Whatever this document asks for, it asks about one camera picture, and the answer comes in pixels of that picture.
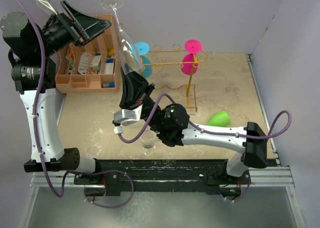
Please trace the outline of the pink plastic wine glass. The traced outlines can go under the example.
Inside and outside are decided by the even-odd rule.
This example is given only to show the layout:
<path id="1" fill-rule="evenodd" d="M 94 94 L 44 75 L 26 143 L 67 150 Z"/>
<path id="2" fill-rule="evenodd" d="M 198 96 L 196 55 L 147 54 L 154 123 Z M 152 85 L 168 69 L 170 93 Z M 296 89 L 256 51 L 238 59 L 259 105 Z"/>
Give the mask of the pink plastic wine glass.
<path id="1" fill-rule="evenodd" d="M 196 39 L 190 39 L 184 44 L 185 50 L 188 52 L 187 55 L 182 59 L 181 71 L 185 75 L 195 74 L 198 69 L 198 64 L 194 63 L 194 55 L 199 53 L 202 50 L 202 43 Z"/>

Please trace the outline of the green plastic wine glass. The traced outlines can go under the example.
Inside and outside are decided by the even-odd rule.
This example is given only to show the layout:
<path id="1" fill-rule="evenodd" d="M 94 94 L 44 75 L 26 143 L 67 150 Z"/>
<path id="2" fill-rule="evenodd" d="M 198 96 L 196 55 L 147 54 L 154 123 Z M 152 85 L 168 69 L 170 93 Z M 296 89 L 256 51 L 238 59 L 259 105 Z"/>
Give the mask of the green plastic wine glass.
<path id="1" fill-rule="evenodd" d="M 213 114 L 207 121 L 207 126 L 227 127 L 231 124 L 231 118 L 224 110 Z"/>

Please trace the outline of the blue plastic wine glass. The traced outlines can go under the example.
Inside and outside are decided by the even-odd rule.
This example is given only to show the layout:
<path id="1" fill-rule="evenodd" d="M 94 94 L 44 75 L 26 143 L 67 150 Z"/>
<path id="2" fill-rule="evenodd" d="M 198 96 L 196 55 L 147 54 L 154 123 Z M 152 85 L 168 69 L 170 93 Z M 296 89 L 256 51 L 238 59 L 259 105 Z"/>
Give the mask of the blue plastic wine glass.
<path id="1" fill-rule="evenodd" d="M 142 59 L 142 64 L 144 65 L 144 70 L 142 75 L 144 78 L 148 78 L 152 75 L 152 66 L 150 65 L 150 60 L 146 57 L 146 54 L 150 51 L 150 46 L 144 41 L 139 41 L 135 43 L 137 51 Z"/>

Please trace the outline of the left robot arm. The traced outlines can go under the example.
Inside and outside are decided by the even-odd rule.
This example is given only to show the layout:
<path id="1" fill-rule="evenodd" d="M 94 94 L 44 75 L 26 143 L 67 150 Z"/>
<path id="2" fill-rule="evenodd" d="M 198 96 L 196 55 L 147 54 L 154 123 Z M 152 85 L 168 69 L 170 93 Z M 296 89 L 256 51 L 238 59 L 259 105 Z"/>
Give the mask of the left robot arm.
<path id="1" fill-rule="evenodd" d="M 31 158 L 24 164 L 27 173 L 75 171 L 85 173 L 91 184 L 103 179 L 93 158 L 80 155 L 78 148 L 64 148 L 55 111 L 56 64 L 52 55 L 73 44 L 85 46 L 112 24 L 83 14 L 66 1 L 64 12 L 50 16 L 39 27 L 26 11 L 15 11 L 0 21 L 3 40 L 9 45 L 11 78 L 23 102 L 31 136 Z"/>

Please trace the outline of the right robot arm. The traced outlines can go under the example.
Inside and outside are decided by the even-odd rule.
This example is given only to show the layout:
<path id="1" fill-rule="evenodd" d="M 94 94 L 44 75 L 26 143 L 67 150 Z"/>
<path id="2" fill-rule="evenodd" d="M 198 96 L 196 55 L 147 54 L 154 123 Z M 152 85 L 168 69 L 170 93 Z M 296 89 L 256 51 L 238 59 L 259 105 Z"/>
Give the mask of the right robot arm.
<path id="1" fill-rule="evenodd" d="M 248 168 L 264 169 L 267 137 L 255 122 L 240 127 L 218 127 L 193 123 L 187 110 L 167 93 L 151 98 L 155 89 L 136 70 L 127 65 L 120 70 L 122 97 L 120 114 L 114 116 L 114 133 L 126 144 L 138 140 L 147 128 L 168 147 L 205 145 L 235 151 L 228 159 L 222 178 L 235 183 Z"/>

